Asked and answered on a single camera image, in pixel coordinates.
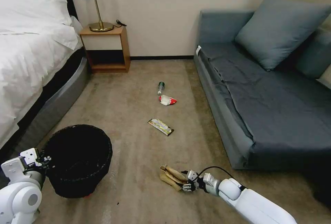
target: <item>gray sofa cover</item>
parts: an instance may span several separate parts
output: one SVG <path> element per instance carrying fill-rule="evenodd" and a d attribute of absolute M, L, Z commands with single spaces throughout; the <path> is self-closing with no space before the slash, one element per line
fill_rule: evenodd
<path fill-rule="evenodd" d="M 331 91 L 288 67 L 266 72 L 234 44 L 252 14 L 202 11 L 202 49 L 194 57 L 231 166 L 304 170 L 325 164 L 331 157 Z"/>

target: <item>lamp stem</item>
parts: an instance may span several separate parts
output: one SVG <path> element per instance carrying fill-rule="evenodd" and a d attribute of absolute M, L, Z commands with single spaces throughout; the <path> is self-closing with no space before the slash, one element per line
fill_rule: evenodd
<path fill-rule="evenodd" d="M 97 2 L 97 0 L 94 0 L 94 2 L 96 3 L 98 18 L 99 18 L 99 25 L 100 25 L 100 28 L 103 29 L 103 22 L 101 20 L 100 11 L 99 11 L 99 7 L 98 7 L 98 2 Z"/>

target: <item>baseboard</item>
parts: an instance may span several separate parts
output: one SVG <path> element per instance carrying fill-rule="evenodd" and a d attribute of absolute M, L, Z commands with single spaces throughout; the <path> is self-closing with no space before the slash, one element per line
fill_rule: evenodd
<path fill-rule="evenodd" d="M 193 55 L 180 55 L 180 56 L 131 56 L 131 60 L 178 60 L 178 59 L 193 59 Z"/>

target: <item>brass lamp base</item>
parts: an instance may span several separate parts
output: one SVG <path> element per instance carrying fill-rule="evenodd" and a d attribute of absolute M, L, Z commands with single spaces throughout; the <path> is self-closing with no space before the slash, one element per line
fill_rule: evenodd
<path fill-rule="evenodd" d="M 114 29 L 114 25 L 109 22 L 97 22 L 89 25 L 92 32 L 107 32 Z"/>

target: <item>sofa armrest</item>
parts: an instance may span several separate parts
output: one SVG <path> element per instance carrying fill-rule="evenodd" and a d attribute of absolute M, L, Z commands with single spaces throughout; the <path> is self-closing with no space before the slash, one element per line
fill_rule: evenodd
<path fill-rule="evenodd" d="M 252 10 L 201 10 L 197 45 L 233 41 L 253 13 Z"/>

